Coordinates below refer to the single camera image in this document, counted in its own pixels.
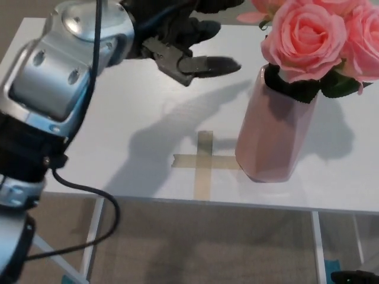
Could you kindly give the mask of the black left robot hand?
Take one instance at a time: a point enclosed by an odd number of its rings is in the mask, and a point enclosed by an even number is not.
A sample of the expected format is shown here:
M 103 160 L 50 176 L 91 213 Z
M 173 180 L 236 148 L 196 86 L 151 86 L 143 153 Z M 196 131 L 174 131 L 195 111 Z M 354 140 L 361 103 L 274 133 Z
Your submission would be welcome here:
M 231 57 L 197 56 L 191 47 L 215 37 L 221 25 L 200 21 L 192 12 L 216 14 L 242 1 L 120 1 L 134 27 L 128 59 L 152 59 L 158 69 L 178 83 L 189 86 L 194 78 L 212 78 L 240 70 Z

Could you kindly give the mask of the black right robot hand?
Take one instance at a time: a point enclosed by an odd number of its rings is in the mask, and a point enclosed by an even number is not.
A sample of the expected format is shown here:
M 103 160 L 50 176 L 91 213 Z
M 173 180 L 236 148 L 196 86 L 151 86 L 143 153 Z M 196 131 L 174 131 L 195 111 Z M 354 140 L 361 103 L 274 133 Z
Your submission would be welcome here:
M 362 270 L 345 270 L 332 272 L 331 280 L 336 284 L 378 284 L 379 277 L 375 273 Z

